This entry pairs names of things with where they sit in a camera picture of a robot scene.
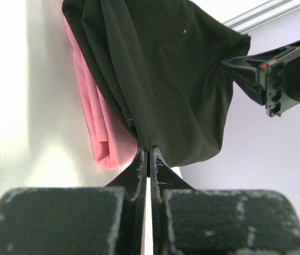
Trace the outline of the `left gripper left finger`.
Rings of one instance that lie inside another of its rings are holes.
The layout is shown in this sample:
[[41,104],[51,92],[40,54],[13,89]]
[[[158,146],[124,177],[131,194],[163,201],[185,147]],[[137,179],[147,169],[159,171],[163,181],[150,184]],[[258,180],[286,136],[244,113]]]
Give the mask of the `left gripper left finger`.
[[16,188],[0,198],[0,254],[143,254],[147,153],[104,187]]

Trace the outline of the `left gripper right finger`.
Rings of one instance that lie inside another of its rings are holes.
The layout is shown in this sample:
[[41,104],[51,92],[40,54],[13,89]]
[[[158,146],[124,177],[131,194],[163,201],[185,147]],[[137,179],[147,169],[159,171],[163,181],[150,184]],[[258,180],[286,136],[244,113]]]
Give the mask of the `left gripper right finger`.
[[149,153],[154,254],[300,254],[300,221],[273,190],[197,190]]

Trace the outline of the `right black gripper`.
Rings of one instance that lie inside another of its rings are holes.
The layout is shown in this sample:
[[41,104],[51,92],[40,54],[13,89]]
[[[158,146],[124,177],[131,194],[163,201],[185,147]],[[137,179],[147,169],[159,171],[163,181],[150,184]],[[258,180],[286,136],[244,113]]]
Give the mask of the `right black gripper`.
[[265,105],[267,116],[281,116],[300,104],[300,40],[260,54],[224,59],[221,64],[251,100]]

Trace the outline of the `black printed t shirt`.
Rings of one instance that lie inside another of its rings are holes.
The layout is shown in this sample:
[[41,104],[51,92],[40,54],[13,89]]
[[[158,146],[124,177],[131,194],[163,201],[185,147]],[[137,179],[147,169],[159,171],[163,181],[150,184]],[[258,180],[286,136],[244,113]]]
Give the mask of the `black printed t shirt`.
[[222,147],[233,79],[221,62],[251,39],[191,1],[64,1],[62,12],[104,99],[171,167]]

